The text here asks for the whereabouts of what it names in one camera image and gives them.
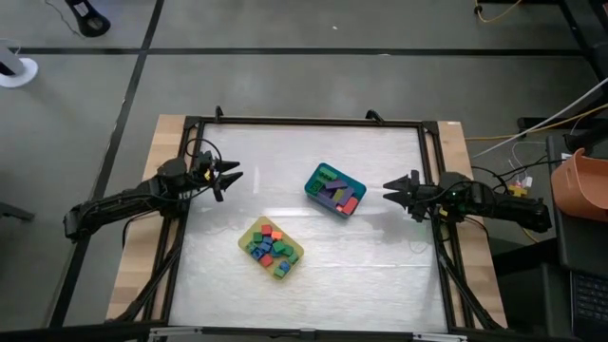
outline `orange container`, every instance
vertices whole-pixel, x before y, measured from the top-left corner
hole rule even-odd
[[[562,212],[608,221],[608,161],[587,158],[583,148],[551,175],[553,198]]]

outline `concrete floor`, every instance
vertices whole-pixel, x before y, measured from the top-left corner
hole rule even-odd
[[[76,27],[63,1],[54,0]],[[73,35],[42,1],[0,4],[3,38],[25,48],[139,48],[155,0],[97,0],[112,22],[100,38]],[[576,48],[559,10],[522,6],[482,25],[472,0],[165,1],[152,48]],[[573,12],[592,43],[601,39],[585,2]],[[505,6],[486,6],[491,17]],[[38,78],[0,89],[0,200],[36,213],[32,223],[0,220],[0,330],[42,327],[64,269],[69,242],[62,217],[90,194],[137,55],[29,56]],[[517,130],[520,116],[549,116],[597,82],[578,57],[362,55],[150,55],[128,111],[107,194],[140,181],[159,114],[461,121],[465,134]],[[530,141],[542,142],[542,136]],[[469,153],[491,143],[471,142]],[[510,169],[511,146],[473,163]],[[542,144],[523,143],[533,162]],[[546,167],[530,171],[532,196],[549,198]],[[475,172],[481,181],[490,177]],[[489,220],[493,241],[528,244],[516,225]],[[95,235],[66,323],[105,318],[121,255],[121,224]],[[550,238],[553,230],[538,236]]]

